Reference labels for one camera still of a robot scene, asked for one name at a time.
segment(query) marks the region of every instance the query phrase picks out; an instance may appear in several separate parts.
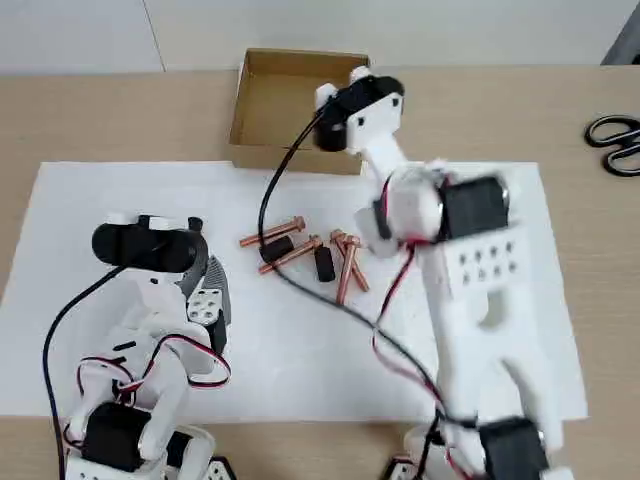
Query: wooden table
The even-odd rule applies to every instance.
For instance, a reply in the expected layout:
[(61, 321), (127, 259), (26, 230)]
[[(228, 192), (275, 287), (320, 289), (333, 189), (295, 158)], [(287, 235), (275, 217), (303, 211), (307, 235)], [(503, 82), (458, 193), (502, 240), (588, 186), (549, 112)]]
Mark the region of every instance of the wooden table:
[[(636, 479), (640, 180), (600, 168), (585, 123), (640, 114), (638, 67), (425, 68), (408, 95), (408, 156), (540, 163), (591, 418), (567, 427), (577, 479)], [(236, 72), (0, 78), (0, 283), (43, 160), (223, 158)], [(10, 327), (5, 326), (3, 337)], [(216, 426), (241, 479), (378, 478), (406, 425)], [(55, 478), (46, 419), (0, 419), (0, 477)]]

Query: robotic arm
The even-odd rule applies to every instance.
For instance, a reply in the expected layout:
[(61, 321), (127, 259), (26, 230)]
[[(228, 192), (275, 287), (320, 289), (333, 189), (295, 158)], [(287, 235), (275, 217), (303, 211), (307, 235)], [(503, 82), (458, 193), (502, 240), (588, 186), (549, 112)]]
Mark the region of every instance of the robotic arm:
[[(94, 233), (94, 253), (104, 262), (137, 259), (121, 281), (141, 301), (80, 362), (82, 401), (65, 430), (76, 447), (67, 479), (234, 478), (224, 458), (212, 458), (208, 432), (178, 426), (190, 386), (222, 386), (230, 375), (220, 356), (231, 319), (226, 277), (209, 257), (201, 227), (195, 218), (187, 227), (114, 217)], [(132, 253), (158, 244), (165, 246), (156, 254)], [(222, 369), (227, 378), (220, 380)]]
[(441, 408), (475, 419), (483, 376), (496, 363), (520, 392), (523, 418), (475, 430), (445, 423), (447, 449), (455, 447), (470, 475), (570, 478), (567, 469), (548, 469), (545, 450), (562, 447), (562, 423), (536, 331), (525, 225), (510, 219), (508, 186), (497, 175), (457, 180), (444, 163), (408, 163), (393, 137), (403, 109), (400, 82), (366, 67), (350, 80), (343, 90), (330, 84), (317, 90), (316, 109), (324, 112), (315, 141), (324, 150), (362, 154), (373, 169), (382, 193), (356, 221), (374, 253), (387, 257), (405, 244), (419, 246)]

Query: scissors handle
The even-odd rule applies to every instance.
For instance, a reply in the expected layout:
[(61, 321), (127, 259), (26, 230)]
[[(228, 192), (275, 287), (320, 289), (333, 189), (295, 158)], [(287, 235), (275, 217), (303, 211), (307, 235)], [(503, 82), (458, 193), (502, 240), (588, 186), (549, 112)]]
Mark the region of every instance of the scissors handle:
[(619, 166), (619, 160), (629, 157), (635, 153), (640, 153), (640, 142), (631, 143), (626, 148), (621, 148), (605, 155), (602, 159), (604, 169), (618, 177), (637, 177), (640, 176), (640, 167), (638, 168), (622, 168)]
[[(623, 125), (628, 127), (628, 130), (622, 133), (614, 133), (613, 135), (609, 135), (604, 138), (598, 138), (594, 135), (599, 127), (609, 124)], [(596, 148), (609, 147), (611, 145), (624, 145), (632, 143), (636, 138), (640, 138), (640, 120), (629, 115), (608, 115), (606, 117), (598, 118), (594, 122), (590, 123), (584, 132), (585, 142)]]

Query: white paper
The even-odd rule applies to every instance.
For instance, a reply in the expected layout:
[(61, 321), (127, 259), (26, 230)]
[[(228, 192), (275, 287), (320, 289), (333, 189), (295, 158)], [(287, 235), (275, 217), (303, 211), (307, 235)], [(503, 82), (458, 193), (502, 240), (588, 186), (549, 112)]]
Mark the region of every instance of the white paper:
[[(532, 234), (536, 309), (560, 412), (565, 419), (585, 417), (582, 374), (537, 166), (454, 166), (465, 174), (506, 169), (509, 178), (518, 182), (515, 205)], [(91, 235), (109, 212), (120, 211), (202, 217), (209, 248), (227, 272), (232, 325), (225, 355), (233, 370), (232, 381), (224, 389), (193, 391), (186, 419), (414, 421), (431, 416), (432, 400), (376, 361), (368, 330), (275, 276), (258, 275), (257, 249), (238, 246), (238, 239), (256, 230), (258, 206), (271, 174), (237, 170), (224, 162), (43, 164), (0, 310), (4, 332), (0, 375), (11, 386), (0, 396), (0, 414), (49, 415), (41, 368), (46, 331), (62, 306), (110, 268), (93, 255)], [(287, 173), (273, 195), (267, 224), (303, 215), (307, 230), (296, 234), (295, 241), (317, 233), (328, 242), (335, 228), (357, 233), (353, 214), (373, 195), (365, 176)], [(375, 318), (403, 260), (402, 256), (379, 260), (361, 251), (359, 261), (371, 291), (364, 294), (351, 288), (349, 304)], [(312, 256), (286, 270), (311, 288), (335, 295), (335, 282), (316, 281)], [(69, 414), (79, 398), (74, 383), (78, 359), (95, 352), (100, 339), (133, 301), (135, 297), (116, 279), (75, 308), (58, 329), (51, 373), (62, 415)], [(416, 267), (386, 321), (385, 326), (435, 375), (436, 346)], [(502, 408), (517, 409), (517, 395), (506, 375), (498, 371), (487, 376), (480, 413), (491, 417)]]

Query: open cardboard box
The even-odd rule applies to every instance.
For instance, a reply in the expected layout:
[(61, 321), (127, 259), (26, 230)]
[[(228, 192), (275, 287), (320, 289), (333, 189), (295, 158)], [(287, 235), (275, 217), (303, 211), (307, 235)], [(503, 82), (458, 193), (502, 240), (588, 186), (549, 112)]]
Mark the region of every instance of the open cardboard box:
[[(369, 66), (366, 55), (251, 48), (245, 54), (228, 155), (236, 167), (275, 169), (313, 116), (315, 91), (327, 82), (342, 88), (349, 73)], [(313, 134), (291, 160), (291, 170), (359, 174), (361, 161), (323, 152)]]

